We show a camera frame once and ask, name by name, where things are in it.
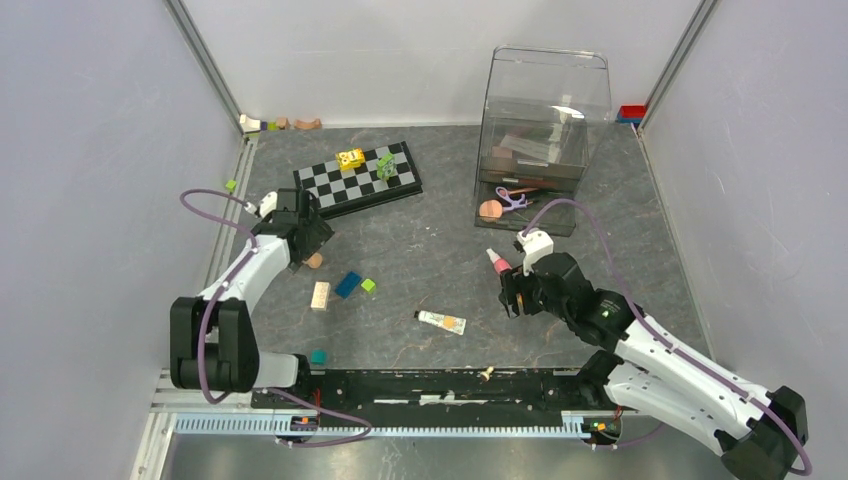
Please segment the beige makeup sponge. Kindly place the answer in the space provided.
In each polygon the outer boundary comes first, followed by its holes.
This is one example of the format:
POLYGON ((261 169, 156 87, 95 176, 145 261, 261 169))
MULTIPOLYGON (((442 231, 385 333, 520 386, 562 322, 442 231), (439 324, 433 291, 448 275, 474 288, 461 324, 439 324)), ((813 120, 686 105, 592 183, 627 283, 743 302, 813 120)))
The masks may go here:
POLYGON ((324 262, 324 257, 321 253, 315 253, 311 255, 308 259, 304 261, 304 264, 307 265, 310 269, 318 269, 322 266, 324 262))

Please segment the pink bottle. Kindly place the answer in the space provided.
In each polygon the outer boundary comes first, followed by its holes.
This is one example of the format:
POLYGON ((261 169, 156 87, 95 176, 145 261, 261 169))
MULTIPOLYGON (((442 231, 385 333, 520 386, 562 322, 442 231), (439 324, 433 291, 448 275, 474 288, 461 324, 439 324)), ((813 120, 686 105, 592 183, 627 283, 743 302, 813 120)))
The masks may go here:
POLYGON ((486 254, 490 262, 492 263, 495 272, 498 275, 512 270, 512 266, 510 265, 510 263, 502 256, 500 256, 497 252, 495 252, 493 249, 487 248, 486 254))

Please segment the cream wooden block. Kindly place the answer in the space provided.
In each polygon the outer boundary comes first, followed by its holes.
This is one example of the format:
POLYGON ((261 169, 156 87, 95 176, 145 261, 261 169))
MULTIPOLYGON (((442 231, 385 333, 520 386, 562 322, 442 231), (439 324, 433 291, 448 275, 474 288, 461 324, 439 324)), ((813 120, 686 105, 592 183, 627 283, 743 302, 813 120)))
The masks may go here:
POLYGON ((310 309, 313 311, 326 311, 329 303, 330 283, 318 281, 314 284, 310 309))

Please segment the blue block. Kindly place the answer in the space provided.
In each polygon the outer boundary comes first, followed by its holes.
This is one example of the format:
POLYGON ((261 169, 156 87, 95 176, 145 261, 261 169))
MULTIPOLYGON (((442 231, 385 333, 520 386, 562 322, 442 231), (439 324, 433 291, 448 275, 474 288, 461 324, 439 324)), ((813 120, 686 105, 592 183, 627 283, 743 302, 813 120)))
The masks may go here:
POLYGON ((342 299, 347 299, 360 285, 361 281, 362 277, 358 273, 349 271, 336 285, 334 293, 342 299))

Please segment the white cream tube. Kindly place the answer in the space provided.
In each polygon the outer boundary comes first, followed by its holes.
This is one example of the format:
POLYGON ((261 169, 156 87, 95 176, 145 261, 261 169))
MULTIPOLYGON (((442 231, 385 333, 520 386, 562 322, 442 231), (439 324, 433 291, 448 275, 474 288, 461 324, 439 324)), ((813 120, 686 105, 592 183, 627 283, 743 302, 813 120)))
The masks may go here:
POLYGON ((414 318, 422 323, 443 329, 462 336, 466 328, 466 320, 451 315, 435 313, 427 310, 416 310, 414 318))

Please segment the peach powder puff brush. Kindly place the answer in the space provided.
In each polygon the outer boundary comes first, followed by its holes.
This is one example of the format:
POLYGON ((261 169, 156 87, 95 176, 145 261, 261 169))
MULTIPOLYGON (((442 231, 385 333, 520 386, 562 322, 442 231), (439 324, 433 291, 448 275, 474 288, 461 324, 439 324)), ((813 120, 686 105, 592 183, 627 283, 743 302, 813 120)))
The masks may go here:
POLYGON ((496 222, 503 215, 503 204, 499 200, 486 200, 478 209, 478 218, 485 222, 496 222))

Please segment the clear acrylic makeup organizer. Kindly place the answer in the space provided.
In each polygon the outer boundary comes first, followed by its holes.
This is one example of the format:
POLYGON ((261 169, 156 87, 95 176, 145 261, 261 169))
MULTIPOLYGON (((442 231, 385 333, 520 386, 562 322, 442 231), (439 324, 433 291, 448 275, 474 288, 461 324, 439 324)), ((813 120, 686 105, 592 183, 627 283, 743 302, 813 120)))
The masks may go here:
POLYGON ((602 54, 497 47, 478 144, 475 225, 518 231, 548 202, 574 199, 611 120, 602 54))

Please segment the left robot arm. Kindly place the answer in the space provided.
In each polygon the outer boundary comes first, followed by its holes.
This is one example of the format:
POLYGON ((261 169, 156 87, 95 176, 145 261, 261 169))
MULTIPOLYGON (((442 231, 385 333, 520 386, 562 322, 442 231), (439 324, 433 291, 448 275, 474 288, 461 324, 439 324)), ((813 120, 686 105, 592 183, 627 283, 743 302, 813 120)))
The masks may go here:
POLYGON ((288 406, 302 407, 314 394, 306 357, 261 351, 251 314, 281 272, 296 272, 334 232, 320 214, 318 198, 302 188, 279 189, 258 204, 240 204, 256 217, 254 226, 217 220, 245 235, 239 255, 201 292, 171 305, 171 382, 200 391, 210 403, 231 393, 276 387, 288 406))

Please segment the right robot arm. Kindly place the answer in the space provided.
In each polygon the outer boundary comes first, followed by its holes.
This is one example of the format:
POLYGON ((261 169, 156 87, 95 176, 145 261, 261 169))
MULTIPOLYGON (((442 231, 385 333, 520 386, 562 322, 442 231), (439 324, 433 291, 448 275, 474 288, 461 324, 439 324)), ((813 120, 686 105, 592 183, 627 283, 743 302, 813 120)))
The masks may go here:
POLYGON ((811 474, 800 394, 770 391, 715 364, 626 296, 593 287, 566 253, 546 255, 530 271, 488 255, 509 315, 549 313, 598 347, 578 375, 585 405, 612 401, 648 414, 704 445, 738 479, 811 474))

